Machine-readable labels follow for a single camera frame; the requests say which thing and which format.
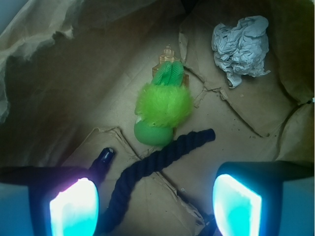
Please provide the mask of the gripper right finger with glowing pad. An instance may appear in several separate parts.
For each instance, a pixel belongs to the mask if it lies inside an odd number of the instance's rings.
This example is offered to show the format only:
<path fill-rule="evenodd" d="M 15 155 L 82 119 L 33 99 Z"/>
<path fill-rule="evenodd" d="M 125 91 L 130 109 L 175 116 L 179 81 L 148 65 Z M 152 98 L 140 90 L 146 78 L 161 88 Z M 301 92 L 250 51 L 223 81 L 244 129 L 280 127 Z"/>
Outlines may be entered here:
<path fill-rule="evenodd" d="M 223 236 L 313 236 L 315 167 L 305 161 L 225 162 L 213 186 Z"/>

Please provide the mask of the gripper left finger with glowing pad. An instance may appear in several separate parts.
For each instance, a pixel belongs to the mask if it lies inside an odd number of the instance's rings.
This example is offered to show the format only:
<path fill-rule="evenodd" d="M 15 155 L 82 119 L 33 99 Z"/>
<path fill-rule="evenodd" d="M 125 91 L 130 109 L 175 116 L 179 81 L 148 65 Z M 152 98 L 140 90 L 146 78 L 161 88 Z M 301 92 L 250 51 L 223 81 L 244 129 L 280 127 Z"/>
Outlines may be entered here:
<path fill-rule="evenodd" d="M 2 167 L 2 236 L 92 236 L 99 196 L 91 173 L 78 167 Z"/>

